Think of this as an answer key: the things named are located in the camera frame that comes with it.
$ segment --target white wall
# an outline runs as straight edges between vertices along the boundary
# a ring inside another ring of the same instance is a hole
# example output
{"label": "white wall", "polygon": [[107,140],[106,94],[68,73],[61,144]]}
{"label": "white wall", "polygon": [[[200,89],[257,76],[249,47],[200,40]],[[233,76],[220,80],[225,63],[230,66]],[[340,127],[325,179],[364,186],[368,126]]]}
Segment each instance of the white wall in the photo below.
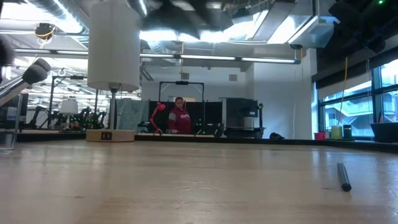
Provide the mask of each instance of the white wall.
{"label": "white wall", "polygon": [[247,99],[254,99],[254,64],[246,71],[245,96]]}
{"label": "white wall", "polygon": [[[147,71],[155,81],[142,83],[143,100],[158,99],[159,81],[180,80],[178,67],[149,67]],[[183,71],[190,73],[190,82],[205,83],[205,100],[240,97],[263,103],[263,138],[276,132],[286,139],[313,139],[317,132],[317,93],[311,82],[317,72],[316,50],[308,50],[300,65],[254,63],[246,73],[238,68],[187,67]],[[238,81],[230,82],[229,74],[237,74]],[[176,85],[166,88],[161,100],[172,100],[174,96],[201,100],[201,93],[194,86]]]}
{"label": "white wall", "polygon": [[[159,82],[160,81],[180,81],[180,67],[147,67],[147,71],[154,78],[153,82],[142,82],[142,100],[158,100],[159,98]],[[207,68],[201,67],[185,67],[185,73],[190,74],[190,82],[205,83],[205,100],[221,101],[220,98],[226,97],[245,97],[245,73],[239,68]],[[237,82],[229,81],[229,74],[238,75]],[[169,85],[163,92],[161,101],[172,100],[175,96],[194,97],[197,101],[201,100],[201,85],[178,86]]]}
{"label": "white wall", "polygon": [[317,131],[317,98],[311,83],[315,73],[315,50],[308,50],[300,65],[254,64],[254,99],[264,104],[263,138],[276,132],[286,139],[312,139]]}

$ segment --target black monitor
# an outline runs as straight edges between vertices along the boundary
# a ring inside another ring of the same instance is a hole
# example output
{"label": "black monitor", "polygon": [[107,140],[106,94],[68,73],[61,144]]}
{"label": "black monitor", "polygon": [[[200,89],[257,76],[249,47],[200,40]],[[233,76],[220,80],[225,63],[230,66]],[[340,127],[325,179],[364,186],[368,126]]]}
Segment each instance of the black monitor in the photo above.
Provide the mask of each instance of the black monitor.
{"label": "black monitor", "polygon": [[244,98],[226,99],[226,126],[227,128],[243,128],[244,118],[257,118],[257,100]]}

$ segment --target red shirt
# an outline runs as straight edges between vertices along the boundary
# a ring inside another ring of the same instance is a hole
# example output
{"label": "red shirt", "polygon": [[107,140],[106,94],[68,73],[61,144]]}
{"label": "red shirt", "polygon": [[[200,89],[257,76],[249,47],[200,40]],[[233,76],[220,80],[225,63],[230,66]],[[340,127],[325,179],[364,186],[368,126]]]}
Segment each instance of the red shirt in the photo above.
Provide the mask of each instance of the red shirt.
{"label": "red shirt", "polygon": [[185,108],[175,107],[169,114],[169,129],[178,130],[179,134],[192,134],[191,117]]}

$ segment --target fluorescent light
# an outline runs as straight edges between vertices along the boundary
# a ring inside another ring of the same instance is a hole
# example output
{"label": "fluorescent light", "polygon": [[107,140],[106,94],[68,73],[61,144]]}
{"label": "fluorescent light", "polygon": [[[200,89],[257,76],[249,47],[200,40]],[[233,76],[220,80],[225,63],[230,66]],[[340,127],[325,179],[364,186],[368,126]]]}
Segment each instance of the fluorescent light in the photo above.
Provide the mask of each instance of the fluorescent light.
{"label": "fluorescent light", "polygon": [[88,55],[85,51],[74,51],[74,50],[58,50],[58,54],[70,54],[70,55]]}
{"label": "fluorescent light", "polygon": [[291,37],[287,42],[288,43],[292,43],[293,41],[295,41],[298,37],[300,37],[315,21],[318,20],[318,16],[314,16],[314,18],[312,18],[310,20],[310,22],[308,22],[305,26],[303,26],[296,34],[293,35],[293,37]]}
{"label": "fluorescent light", "polygon": [[174,58],[172,54],[140,54],[144,58]]}
{"label": "fluorescent light", "polygon": [[51,54],[51,51],[41,49],[15,49],[15,51],[17,53]]}
{"label": "fluorescent light", "polygon": [[296,60],[277,58],[242,58],[243,62],[295,63]]}
{"label": "fluorescent light", "polygon": [[235,60],[234,57],[202,56],[202,55],[181,55],[184,59],[208,59],[208,60]]}
{"label": "fluorescent light", "polygon": [[254,22],[254,25],[252,27],[252,29],[250,30],[250,32],[248,32],[248,34],[246,35],[246,40],[251,39],[254,37],[254,35],[257,33],[257,31],[259,30],[261,24],[264,22],[264,19],[266,19],[266,16],[268,15],[268,10],[264,10],[260,13],[260,15],[257,17],[256,14],[253,15],[253,19],[255,17],[257,17],[257,19],[255,19],[256,21]]}
{"label": "fluorescent light", "polygon": [[144,0],[139,0],[139,5],[141,6],[141,9],[144,13],[144,15],[147,15],[147,7],[145,6]]}

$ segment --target wooden lamp base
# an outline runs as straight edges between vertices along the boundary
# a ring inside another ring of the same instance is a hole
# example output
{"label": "wooden lamp base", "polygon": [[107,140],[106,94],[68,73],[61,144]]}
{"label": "wooden lamp base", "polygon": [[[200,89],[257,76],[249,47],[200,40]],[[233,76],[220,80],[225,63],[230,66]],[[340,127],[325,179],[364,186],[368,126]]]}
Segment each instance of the wooden lamp base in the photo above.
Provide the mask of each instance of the wooden lamp base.
{"label": "wooden lamp base", "polygon": [[93,142],[132,142],[135,131],[131,130],[87,130],[86,141]]}

